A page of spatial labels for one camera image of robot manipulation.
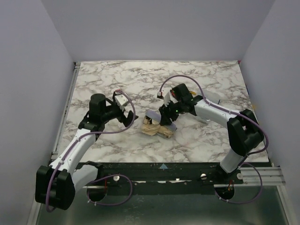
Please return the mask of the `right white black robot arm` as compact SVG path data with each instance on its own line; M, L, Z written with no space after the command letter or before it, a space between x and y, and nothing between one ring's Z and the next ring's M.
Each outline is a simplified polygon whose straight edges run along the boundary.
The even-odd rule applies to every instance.
M180 114L189 113L211 120L227 129L230 150L219 163L219 173L230 174L246 159L247 154L263 140L254 113L251 110L236 111L214 104L203 93L193 96L185 84L179 84L157 97L164 100L159 108L160 125L170 126Z

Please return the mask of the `beige umbrella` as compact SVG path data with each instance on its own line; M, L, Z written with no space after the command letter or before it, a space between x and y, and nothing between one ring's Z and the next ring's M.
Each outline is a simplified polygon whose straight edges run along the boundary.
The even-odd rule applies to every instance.
M144 117L143 124L141 126L142 133L149 136L160 135L164 138L172 137L176 130L177 128L173 126L161 126L159 122L147 116Z

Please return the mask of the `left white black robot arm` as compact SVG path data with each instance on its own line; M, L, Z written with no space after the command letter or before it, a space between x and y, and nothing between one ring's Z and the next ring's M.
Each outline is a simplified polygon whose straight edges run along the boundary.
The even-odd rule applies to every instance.
M104 94L93 94L89 101L89 110L78 125L78 130L67 148L48 166L41 166L36 173L35 200L45 204L47 212L55 209L66 210L72 204L75 194L87 184L106 180L103 166L88 161L80 164L86 151L98 140L106 123L113 119L129 129L135 119L135 109L125 115L125 98L132 103L127 94L115 90L112 99Z

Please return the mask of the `purple umbrella case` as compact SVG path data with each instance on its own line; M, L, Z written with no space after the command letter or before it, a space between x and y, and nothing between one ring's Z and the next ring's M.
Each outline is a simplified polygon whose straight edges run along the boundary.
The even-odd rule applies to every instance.
M154 120L155 122L160 122L161 121L161 115L153 110L147 110L146 114L147 117L150 119ZM171 131L176 131L177 127L174 123L171 123L171 125L163 125L163 127L171 130Z

